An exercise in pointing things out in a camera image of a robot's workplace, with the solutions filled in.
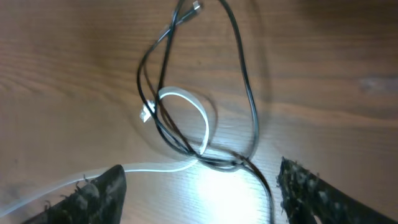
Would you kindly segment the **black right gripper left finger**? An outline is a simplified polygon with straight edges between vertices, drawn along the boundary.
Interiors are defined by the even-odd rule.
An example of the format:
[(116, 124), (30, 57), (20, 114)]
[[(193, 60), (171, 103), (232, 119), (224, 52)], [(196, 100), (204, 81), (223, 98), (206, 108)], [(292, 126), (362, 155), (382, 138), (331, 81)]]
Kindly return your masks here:
[(123, 166), (115, 165), (83, 187), (64, 195), (55, 205), (46, 204), (43, 212), (23, 224), (120, 224), (127, 183)]

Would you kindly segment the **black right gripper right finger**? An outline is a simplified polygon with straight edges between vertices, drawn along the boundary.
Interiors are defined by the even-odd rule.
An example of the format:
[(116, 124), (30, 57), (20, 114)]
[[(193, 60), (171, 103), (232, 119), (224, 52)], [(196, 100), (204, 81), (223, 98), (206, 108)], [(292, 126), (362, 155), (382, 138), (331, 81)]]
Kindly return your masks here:
[(284, 157), (277, 183), (290, 224), (397, 224)]

